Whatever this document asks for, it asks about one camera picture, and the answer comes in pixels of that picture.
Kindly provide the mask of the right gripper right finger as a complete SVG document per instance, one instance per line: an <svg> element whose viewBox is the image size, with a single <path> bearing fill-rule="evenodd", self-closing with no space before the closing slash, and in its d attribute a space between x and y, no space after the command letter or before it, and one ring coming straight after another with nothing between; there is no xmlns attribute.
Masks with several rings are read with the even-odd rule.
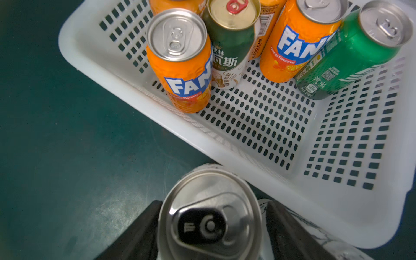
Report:
<svg viewBox="0 0 416 260"><path fill-rule="evenodd" d="M323 246L310 235L277 201L266 207L266 230L274 260L333 260Z"/></svg>

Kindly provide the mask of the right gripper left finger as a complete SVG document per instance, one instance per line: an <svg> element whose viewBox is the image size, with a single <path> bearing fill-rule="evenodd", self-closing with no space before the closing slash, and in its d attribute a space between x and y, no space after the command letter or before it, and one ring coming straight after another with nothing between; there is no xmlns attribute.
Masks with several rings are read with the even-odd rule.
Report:
<svg viewBox="0 0 416 260"><path fill-rule="evenodd" d="M162 204L160 200L153 201L96 259L156 260L158 217Z"/></svg>

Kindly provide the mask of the white Monster can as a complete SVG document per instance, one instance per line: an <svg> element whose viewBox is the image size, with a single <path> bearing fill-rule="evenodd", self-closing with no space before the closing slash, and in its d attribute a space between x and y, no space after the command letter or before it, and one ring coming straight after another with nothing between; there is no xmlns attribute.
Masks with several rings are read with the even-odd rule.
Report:
<svg viewBox="0 0 416 260"><path fill-rule="evenodd" d="M273 260L273 251L270 242L270 236L267 232L267 204L270 199L259 199L258 204L262 215L262 229L263 229L263 244L260 251L259 260ZM300 225L318 242L319 245L323 246L331 255L337 260L373 260L370 256L357 249L356 247L332 236L324 229L315 225L313 222L303 218L296 212L284 207L289 213L300 223Z"/></svg>
<svg viewBox="0 0 416 260"><path fill-rule="evenodd" d="M187 173L159 213L157 246L163 260L256 260L262 238L255 194L219 164Z"/></svg>

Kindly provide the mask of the white perforated plastic basket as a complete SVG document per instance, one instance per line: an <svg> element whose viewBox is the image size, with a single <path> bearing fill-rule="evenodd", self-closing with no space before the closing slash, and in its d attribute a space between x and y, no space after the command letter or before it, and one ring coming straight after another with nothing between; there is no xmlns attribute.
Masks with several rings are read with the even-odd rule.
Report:
<svg viewBox="0 0 416 260"><path fill-rule="evenodd" d="M416 168L416 40L344 89L311 100L258 62L204 110L173 107L147 60L147 1L84 1L58 45L77 70L252 185L363 249L396 233Z"/></svg>

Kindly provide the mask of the orange Fanta can front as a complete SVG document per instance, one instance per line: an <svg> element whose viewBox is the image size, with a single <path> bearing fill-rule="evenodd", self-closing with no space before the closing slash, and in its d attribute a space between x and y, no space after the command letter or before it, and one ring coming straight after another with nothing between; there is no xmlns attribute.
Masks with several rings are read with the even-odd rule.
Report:
<svg viewBox="0 0 416 260"><path fill-rule="evenodd" d="M209 102L212 80L211 41L195 13L173 8L147 28L147 58L173 105L197 113Z"/></svg>

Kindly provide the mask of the orange soda can yellow band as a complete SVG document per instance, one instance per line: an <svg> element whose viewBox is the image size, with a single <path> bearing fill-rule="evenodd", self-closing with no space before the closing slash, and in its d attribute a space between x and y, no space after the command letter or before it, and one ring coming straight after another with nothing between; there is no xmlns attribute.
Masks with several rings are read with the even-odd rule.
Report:
<svg viewBox="0 0 416 260"><path fill-rule="evenodd" d="M200 15L206 7L207 0L149 0L149 4L154 15L173 8L186 9Z"/></svg>

